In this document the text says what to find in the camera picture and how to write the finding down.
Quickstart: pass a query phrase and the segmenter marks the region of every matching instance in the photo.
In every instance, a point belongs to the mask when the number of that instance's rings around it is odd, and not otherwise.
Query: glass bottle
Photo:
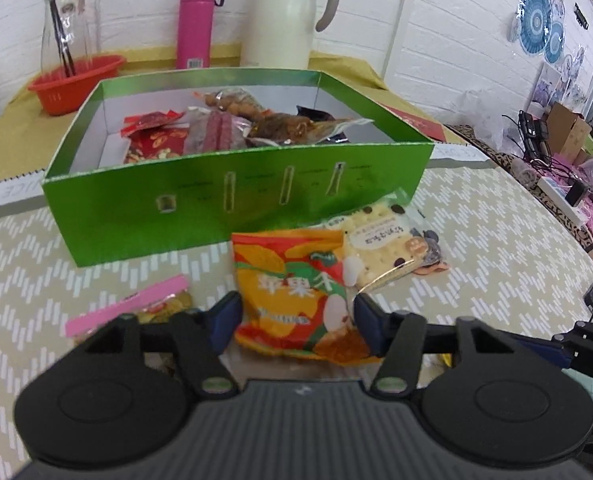
[[[50,1],[43,1],[46,5],[46,20],[41,45],[42,75],[47,80],[59,80],[68,74],[80,75],[87,72],[92,67],[92,43],[85,14],[85,0],[54,0],[60,16],[62,35],[60,30],[55,30],[58,22],[52,19]]]

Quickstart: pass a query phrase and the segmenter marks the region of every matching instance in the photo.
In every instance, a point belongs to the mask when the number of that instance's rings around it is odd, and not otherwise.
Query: cardboard box
[[[296,105],[373,123],[350,144],[260,148],[122,164],[126,116],[203,105],[195,92],[243,87],[277,112]],[[42,183],[79,266],[312,224],[401,188],[413,196],[433,143],[324,73],[209,68],[104,80],[65,134]]]
[[[571,164],[577,158],[592,127],[562,104],[555,103],[547,117],[547,130],[550,133],[550,151],[558,153]]]

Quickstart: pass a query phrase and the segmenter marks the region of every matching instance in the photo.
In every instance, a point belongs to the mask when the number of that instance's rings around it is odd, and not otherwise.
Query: white label
[[[43,195],[43,170],[0,182],[0,206]]]
[[[200,57],[188,59],[188,68],[203,68],[203,60]]]
[[[359,250],[380,249],[404,234],[405,228],[399,223],[398,218],[390,216],[352,231],[349,242]]]

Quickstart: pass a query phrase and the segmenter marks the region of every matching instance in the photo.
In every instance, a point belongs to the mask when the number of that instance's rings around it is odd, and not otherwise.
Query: white thermos
[[[241,66],[307,68],[314,30],[334,18],[339,0],[327,0],[316,22],[316,0],[253,0],[241,50]]]

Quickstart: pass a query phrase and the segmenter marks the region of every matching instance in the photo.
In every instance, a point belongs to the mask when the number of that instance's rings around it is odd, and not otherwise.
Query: power strip
[[[580,208],[572,207],[565,200],[569,189],[561,187],[553,178],[542,176],[537,184],[543,192],[551,198],[558,208],[565,213],[565,216],[571,220],[575,227],[583,227],[587,223],[587,215]]]

